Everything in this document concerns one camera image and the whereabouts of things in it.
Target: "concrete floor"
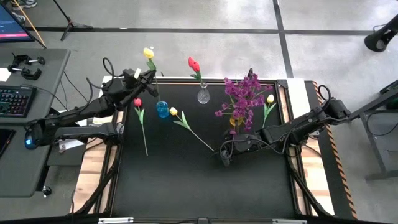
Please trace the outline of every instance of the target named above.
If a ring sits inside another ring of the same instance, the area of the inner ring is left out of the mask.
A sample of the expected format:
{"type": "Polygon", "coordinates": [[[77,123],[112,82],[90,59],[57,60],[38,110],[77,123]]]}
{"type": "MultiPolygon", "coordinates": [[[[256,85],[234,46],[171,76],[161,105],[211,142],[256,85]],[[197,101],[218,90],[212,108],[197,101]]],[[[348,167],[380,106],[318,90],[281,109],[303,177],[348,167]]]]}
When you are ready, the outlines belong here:
{"type": "MultiPolygon", "coordinates": [[[[287,78],[290,61],[294,78],[326,84],[334,97],[354,111],[398,77],[398,40],[387,50],[375,53],[363,44],[364,35],[341,35],[339,30],[371,31],[398,13],[396,0],[280,0],[286,30],[336,30],[334,35],[286,35],[254,33],[277,30],[272,0],[69,0],[59,1],[77,22],[94,27],[165,28],[169,32],[74,32],[63,42],[60,32],[41,32],[47,47],[72,51],[66,72],[72,82],[89,95],[85,77],[99,85],[106,72],[101,59],[112,60],[115,70],[144,68],[143,47],[155,47],[155,59],[165,76],[191,74],[186,59],[200,62],[202,74],[213,77],[243,76],[250,67],[261,77],[287,78]],[[181,33],[183,29],[247,29],[250,34],[181,33]],[[282,53],[287,46],[288,55],[282,53]]],[[[66,24],[52,1],[39,1],[26,13],[37,27],[66,24]]],[[[35,43],[0,47],[40,47],[35,43]]],[[[63,79],[69,107],[84,100],[63,79]]],[[[61,88],[57,96],[63,99],[61,88]]],[[[398,178],[366,182],[364,177],[379,171],[362,123],[333,127],[333,134],[346,172],[348,185],[361,220],[396,222],[398,178]]],[[[0,198],[0,219],[63,215],[68,213],[70,194],[76,184],[72,168],[59,168],[49,180],[61,183],[45,200],[39,195],[26,199],[0,198]]]]}

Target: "black tabletop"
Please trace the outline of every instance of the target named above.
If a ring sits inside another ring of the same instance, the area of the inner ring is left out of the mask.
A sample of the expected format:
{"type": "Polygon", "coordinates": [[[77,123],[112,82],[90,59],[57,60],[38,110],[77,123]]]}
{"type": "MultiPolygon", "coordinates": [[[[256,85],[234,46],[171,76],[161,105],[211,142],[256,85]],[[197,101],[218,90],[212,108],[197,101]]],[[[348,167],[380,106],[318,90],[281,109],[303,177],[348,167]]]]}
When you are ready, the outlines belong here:
{"type": "MultiPolygon", "coordinates": [[[[185,112],[188,124],[214,150],[231,127],[229,117],[214,112],[229,98],[224,85],[209,85],[210,101],[197,101],[198,85],[162,84],[162,100],[185,112]]],[[[275,90],[265,93],[275,94],[275,90]]],[[[128,108],[125,139],[116,185],[113,215],[122,217],[293,217],[290,179],[284,157],[262,151],[234,159],[225,168],[190,131],[174,124],[176,117],[161,119],[156,99],[140,96],[149,157],[141,125],[133,106],[128,108]]],[[[266,125],[280,124],[279,105],[266,125]]],[[[263,107],[254,110],[254,129],[262,126],[263,107]]]]}

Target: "yellow vase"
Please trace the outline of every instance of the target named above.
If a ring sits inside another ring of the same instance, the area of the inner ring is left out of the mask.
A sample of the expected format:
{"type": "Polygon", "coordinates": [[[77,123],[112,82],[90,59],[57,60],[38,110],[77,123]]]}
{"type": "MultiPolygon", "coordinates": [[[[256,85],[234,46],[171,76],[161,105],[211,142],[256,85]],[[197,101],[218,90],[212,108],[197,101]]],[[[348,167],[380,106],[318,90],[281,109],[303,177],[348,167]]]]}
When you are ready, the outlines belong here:
{"type": "MultiPolygon", "coordinates": [[[[232,126],[235,126],[235,120],[232,118],[232,116],[231,116],[231,118],[229,119],[229,122],[231,123],[231,125],[232,126]]],[[[242,117],[240,117],[239,119],[238,119],[238,126],[240,126],[241,124],[243,123],[243,118],[242,117]]]]}

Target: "monitor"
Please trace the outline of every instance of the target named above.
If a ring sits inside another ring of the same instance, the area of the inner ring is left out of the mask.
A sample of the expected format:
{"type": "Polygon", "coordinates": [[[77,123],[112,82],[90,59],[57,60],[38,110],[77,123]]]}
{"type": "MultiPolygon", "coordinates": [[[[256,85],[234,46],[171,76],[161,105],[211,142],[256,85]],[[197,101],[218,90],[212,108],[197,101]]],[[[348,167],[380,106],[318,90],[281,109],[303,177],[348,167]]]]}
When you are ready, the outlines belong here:
{"type": "Polygon", "coordinates": [[[0,2],[0,43],[28,41],[34,41],[32,35],[0,2]]]}

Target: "computer mouse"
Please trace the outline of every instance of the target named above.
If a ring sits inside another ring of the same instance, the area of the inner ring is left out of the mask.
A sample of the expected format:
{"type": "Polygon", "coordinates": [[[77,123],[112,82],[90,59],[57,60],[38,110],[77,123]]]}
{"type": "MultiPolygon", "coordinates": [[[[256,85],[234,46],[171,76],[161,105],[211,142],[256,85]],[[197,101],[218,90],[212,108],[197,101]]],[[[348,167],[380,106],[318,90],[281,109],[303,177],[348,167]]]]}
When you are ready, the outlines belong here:
{"type": "Polygon", "coordinates": [[[24,142],[25,142],[25,147],[27,149],[32,150],[32,149],[36,149],[37,148],[37,146],[34,144],[34,140],[33,140],[33,137],[32,137],[32,129],[31,128],[29,128],[26,131],[24,142]]]}

